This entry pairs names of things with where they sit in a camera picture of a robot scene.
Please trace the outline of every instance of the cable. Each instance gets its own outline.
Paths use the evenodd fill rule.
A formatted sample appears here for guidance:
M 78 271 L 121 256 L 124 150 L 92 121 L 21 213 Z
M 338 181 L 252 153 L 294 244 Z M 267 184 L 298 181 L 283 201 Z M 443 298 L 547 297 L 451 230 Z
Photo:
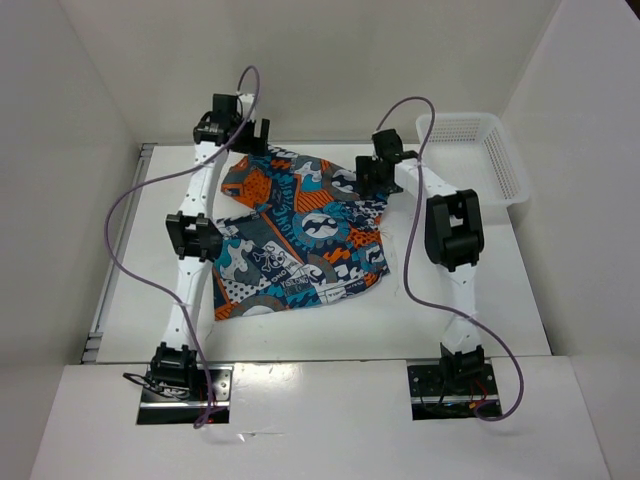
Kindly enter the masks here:
M 129 195 L 131 195 L 133 192 L 141 189 L 142 187 L 146 187 L 147 185 L 152 185 L 154 183 L 159 183 L 159 182 L 163 182 L 165 180 L 170 180 L 172 178 L 178 178 L 181 177 L 183 175 L 188 175 L 190 173 L 194 173 L 197 172 L 198 170 L 200 170 L 201 168 L 203 168 L 205 165 L 208 165 L 210 163 L 212 163 L 213 161 L 215 161 L 215 159 L 225 150 L 228 150 L 229 147 L 233 144 L 233 142 L 236 141 L 236 139 L 238 138 L 238 136 L 240 135 L 240 133 L 242 132 L 242 130 L 244 129 L 245 125 L 247 124 L 249 118 L 251 117 L 251 115 L 253 114 L 253 111 L 255 110 L 256 107 L 256 103 L 258 102 L 258 97 L 260 96 L 260 72 L 258 72 L 258 69 L 253 66 L 253 65 L 249 65 L 247 68 L 244 69 L 244 71 L 242 72 L 242 75 L 240 76 L 240 81 L 238 82 L 238 91 L 240 91 L 240 89 L 242 88 L 242 84 L 244 82 L 244 78 L 247 75 L 247 73 L 249 71 L 253 71 L 254 75 L 255 75 L 255 79 L 256 79 L 256 90 L 255 90 L 255 97 L 253 99 L 253 103 L 251 104 L 251 107 L 249 108 L 249 112 L 247 113 L 246 118 L 242 119 L 242 122 L 240 123 L 238 129 L 233 133 L 233 135 L 231 135 L 231 137 L 229 138 L 229 140 L 227 141 L 227 143 L 225 143 L 224 145 L 222 145 L 213 155 L 211 155 L 208 159 L 206 159 L 204 162 L 200 163 L 199 165 L 192 167 L 192 168 L 188 168 L 187 170 L 182 170 L 180 172 L 176 172 L 176 173 L 171 173 L 169 175 L 163 175 L 161 177 L 157 177 L 157 178 L 153 178 L 151 180 L 145 180 L 144 182 L 141 182 L 137 185 L 134 185 L 133 187 L 131 187 L 129 190 L 127 190 L 126 192 L 124 192 L 123 194 L 121 194 L 116 200 L 115 202 L 113 202 L 113 205 L 111 205 L 111 207 L 109 208 L 109 211 L 107 212 L 107 216 L 105 217 L 104 220 L 104 244 L 105 247 L 107 248 L 107 253 L 109 254 L 109 257 L 111 258 L 111 260 L 113 261 L 114 265 L 116 267 L 118 267 L 123 273 L 125 273 L 126 275 L 130 276 L 131 278 L 138 280 L 139 282 L 144 283 L 145 285 L 149 285 L 150 287 L 153 287 L 155 289 L 160 290 L 161 292 L 166 293 L 167 295 L 169 295 L 173 301 L 180 307 L 180 309 L 182 310 L 182 314 L 184 315 L 184 319 L 187 323 L 187 328 L 189 329 L 189 335 L 191 336 L 191 339 L 193 340 L 193 344 L 196 348 L 196 352 L 198 353 L 198 356 L 200 357 L 200 361 L 202 362 L 203 366 L 204 366 L 204 375 L 205 375 L 205 379 L 207 382 L 207 407 L 204 410 L 204 413 L 202 415 L 200 415 L 196 421 L 193 423 L 193 428 L 200 428 L 203 425 L 205 425 L 209 419 L 209 417 L 211 416 L 212 413 L 214 413 L 214 403 L 215 403 L 215 393 L 213 392 L 213 382 L 211 380 L 211 373 L 209 372 L 209 369 L 207 368 L 207 359 L 204 356 L 204 352 L 202 351 L 202 347 L 200 346 L 200 343 L 198 342 L 198 338 L 196 335 L 196 330 L 193 327 L 193 323 L 191 322 L 191 317 L 189 316 L 189 312 L 187 311 L 186 307 L 184 306 L 184 302 L 182 301 L 182 299 L 176 295 L 174 292 L 172 292 L 171 290 L 169 290 L 167 287 L 164 287 L 158 283 L 155 283 L 151 280 L 148 280 L 134 272 L 132 272 L 131 270 L 127 269 L 124 265 L 122 265 L 122 263 L 120 263 L 120 261 L 118 260 L 118 258 L 116 257 L 115 252 L 113 251 L 113 247 L 111 245 L 111 241 L 109 239 L 109 224 L 111 222 L 111 217 L 113 216 L 113 212 L 116 210 L 116 208 L 118 208 L 118 205 L 120 205 L 120 203 L 122 203 L 122 201 L 127 198 Z
M 403 272 L 402 272 L 402 282 L 404 284 L 404 289 L 407 292 L 407 295 L 409 296 L 409 298 L 411 298 L 411 300 L 413 300 L 414 302 L 416 302 L 416 303 L 418 303 L 420 305 L 424 305 L 425 307 L 435 308 L 437 310 L 450 312 L 450 313 L 453 313 L 454 315 L 457 315 L 459 317 L 462 317 L 462 318 L 466 319 L 469 323 L 471 323 L 472 325 L 476 326 L 477 328 L 479 328 L 481 330 L 484 330 L 491 337 L 493 337 L 493 339 L 496 342 L 498 342 L 500 344 L 500 346 L 504 349 L 504 351 L 507 353 L 507 355 L 509 356 L 509 358 L 513 362 L 513 366 L 515 367 L 516 372 L 518 374 L 518 382 L 519 382 L 520 386 L 519 386 L 519 389 L 518 389 L 518 396 L 516 397 L 516 401 L 511 406 L 511 408 L 509 410 L 507 410 L 506 413 L 503 413 L 502 415 L 499 415 L 497 417 L 485 417 L 485 416 L 481 415 L 480 412 L 479 412 L 481 407 L 483 407 L 484 405 L 490 404 L 490 403 L 496 403 L 497 400 L 484 402 L 482 405 L 477 406 L 473 410 L 474 415 L 477 418 L 479 418 L 480 420 L 484 420 L 486 422 L 498 422 L 500 420 L 504 420 L 505 418 L 508 418 L 511 415 L 513 415 L 513 413 L 520 406 L 520 403 L 522 403 L 522 397 L 524 396 L 524 376 L 522 374 L 522 369 L 520 368 L 520 363 L 518 363 L 518 359 L 515 357 L 515 355 L 513 354 L 511 349 L 509 348 L 509 346 L 502 340 L 502 338 L 500 338 L 498 336 L 498 334 L 495 333 L 493 330 L 491 330 L 489 327 L 483 325 L 478 320 L 473 318 L 471 315 L 469 315 L 467 313 L 464 313 L 464 312 L 458 310 L 457 308 L 450 307 L 448 305 L 441 305 L 439 303 L 428 302 L 426 300 L 422 300 L 422 299 L 418 298 L 411 291 L 411 287 L 409 286 L 409 261 L 410 261 L 410 258 L 411 258 L 411 249 L 413 248 L 413 241 L 415 240 L 415 237 L 416 237 L 416 231 L 418 229 L 418 222 L 420 220 L 420 212 L 422 210 L 422 191 L 423 191 L 423 181 L 424 181 L 423 180 L 423 173 L 422 173 L 422 155 L 423 155 L 424 150 L 425 150 L 425 148 L 427 146 L 427 142 L 429 141 L 429 138 L 431 137 L 431 132 L 433 131 L 433 126 L 434 126 L 435 121 L 436 121 L 436 109 L 433 106 L 433 103 L 431 102 L 431 100 L 429 100 L 426 97 L 421 97 L 421 96 L 407 97 L 407 98 L 404 98 L 404 99 L 396 102 L 389 109 L 389 111 L 385 114 L 385 116 L 382 117 L 382 120 L 380 120 L 380 123 L 376 127 L 376 131 L 380 130 L 382 128 L 382 125 L 384 124 L 384 122 L 387 120 L 387 118 L 389 118 L 389 115 L 391 115 L 391 113 L 393 113 L 393 111 L 396 108 L 398 108 L 400 105 L 402 105 L 404 103 L 407 103 L 407 102 L 410 102 L 410 101 L 414 101 L 414 100 L 424 102 L 429 106 L 429 109 L 431 110 L 431 122 L 429 123 L 429 128 L 427 130 L 426 135 L 424 136 L 424 140 L 422 140 L 422 143 L 420 144 L 420 150 L 418 151 L 418 185 L 419 185 L 419 187 L 418 187 L 418 198 L 416 200 L 416 209 L 415 209 L 415 213 L 414 213 L 413 224 L 411 225 L 411 233 L 409 234 L 409 241 L 407 242 L 407 253 L 405 254 L 405 257 L 404 257 L 404 268 L 403 268 Z

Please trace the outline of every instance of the white table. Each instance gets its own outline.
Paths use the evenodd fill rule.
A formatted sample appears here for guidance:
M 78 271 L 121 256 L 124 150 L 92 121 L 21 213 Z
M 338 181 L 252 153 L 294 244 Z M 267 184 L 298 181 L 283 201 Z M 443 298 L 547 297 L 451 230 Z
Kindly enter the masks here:
M 355 156 L 369 154 L 371 145 L 283 145 L 355 169 Z M 193 164 L 193 147 L 155 147 L 146 178 L 175 172 Z M 223 167 L 241 155 L 232 154 Z M 143 189 L 124 263 L 134 272 L 173 288 L 176 258 L 164 226 L 167 213 L 175 213 L 186 192 L 188 178 L 170 180 Z M 413 217 L 414 199 L 391 197 L 382 219 L 383 245 L 391 274 L 358 297 L 318 308 L 233 318 L 213 326 L 212 287 L 205 290 L 199 337 L 210 361 L 306 361 L 351 359 L 436 358 L 447 315 L 414 304 L 401 283 L 401 267 Z M 217 194 L 214 215 L 226 217 L 249 209 Z M 477 277 L 479 320 L 494 329 L 514 353 L 549 355 L 531 287 L 505 209 L 484 210 L 485 251 Z M 435 267 L 416 239 L 411 282 L 422 298 L 439 300 Z M 164 294 L 122 274 L 112 276 L 111 294 L 102 309 L 103 331 L 98 362 L 148 362 L 159 344 L 169 318 L 171 300 Z M 488 356 L 504 352 L 484 337 Z
M 499 424 L 411 420 L 406 363 L 237 364 L 227 425 L 136 426 L 141 365 L 65 369 L 32 480 L 609 478 L 565 357 L 521 359 Z M 495 359 L 504 405 L 511 363 Z

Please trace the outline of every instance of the colorful patterned fabric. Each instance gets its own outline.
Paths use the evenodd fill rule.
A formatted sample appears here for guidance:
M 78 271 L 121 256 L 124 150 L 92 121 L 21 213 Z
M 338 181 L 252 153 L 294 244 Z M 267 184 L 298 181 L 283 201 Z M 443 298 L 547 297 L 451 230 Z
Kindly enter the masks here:
M 388 273 L 386 198 L 360 200 L 354 188 L 353 172 L 276 147 L 232 167 L 222 192 L 254 211 L 216 221 L 216 320 L 331 303 Z

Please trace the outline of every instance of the laundry basket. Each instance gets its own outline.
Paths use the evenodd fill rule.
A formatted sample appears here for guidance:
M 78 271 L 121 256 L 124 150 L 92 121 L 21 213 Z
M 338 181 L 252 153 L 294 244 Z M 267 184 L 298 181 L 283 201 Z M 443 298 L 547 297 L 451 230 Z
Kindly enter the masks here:
M 416 120 L 420 141 L 431 115 Z M 529 182 L 502 122 L 489 113 L 439 113 L 423 162 L 459 190 L 472 188 L 482 205 L 508 206 L 529 198 Z

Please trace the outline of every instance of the gray wall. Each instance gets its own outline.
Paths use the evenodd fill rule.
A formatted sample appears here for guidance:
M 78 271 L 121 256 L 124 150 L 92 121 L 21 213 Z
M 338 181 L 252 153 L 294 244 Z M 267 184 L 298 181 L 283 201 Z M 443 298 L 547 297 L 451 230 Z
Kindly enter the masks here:
M 248 63 L 274 139 L 368 139 L 409 94 L 499 113 L 556 0 L 61 3 L 137 139 L 189 142 Z M 395 117 L 407 138 L 420 108 Z
M 639 79 L 624 0 L 564 0 L 503 116 L 533 184 L 513 212 L 527 272 L 614 479 L 640 472 Z
M 61 7 L 0 2 L 1 476 L 28 478 L 107 266 L 102 219 L 137 146 Z

